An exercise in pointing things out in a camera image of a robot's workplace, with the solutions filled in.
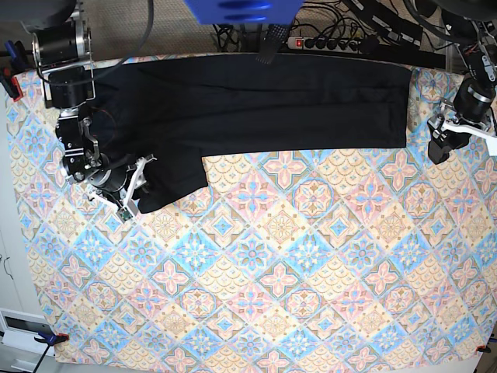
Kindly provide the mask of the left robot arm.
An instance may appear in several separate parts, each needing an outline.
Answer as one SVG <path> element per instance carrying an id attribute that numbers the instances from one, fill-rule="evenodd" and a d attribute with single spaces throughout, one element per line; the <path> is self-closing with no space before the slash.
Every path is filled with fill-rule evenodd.
<path id="1" fill-rule="evenodd" d="M 444 100 L 440 112 L 428 120 L 429 159 L 445 162 L 450 152 L 469 144 L 472 136 L 485 141 L 490 156 L 496 155 L 496 2 L 435 1 L 442 10 L 445 30 L 428 22 L 412 1 L 404 5 L 420 26 L 452 43 L 464 65 L 464 76 L 453 100 Z"/>

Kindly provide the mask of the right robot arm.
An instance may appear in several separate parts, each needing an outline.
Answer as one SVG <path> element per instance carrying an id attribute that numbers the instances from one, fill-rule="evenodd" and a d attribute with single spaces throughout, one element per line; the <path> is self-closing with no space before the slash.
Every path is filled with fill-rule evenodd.
<path id="1" fill-rule="evenodd" d="M 82 2 L 46 4 L 55 13 L 27 28 L 33 35 L 34 67 L 43 83 L 45 105 L 59 111 L 55 134 L 64 146 L 61 168 L 69 183 L 87 183 L 89 199 L 110 206 L 124 221 L 135 217 L 135 193 L 145 189 L 145 166 L 153 155 L 112 160 L 91 133 L 96 98 L 91 31 Z"/>

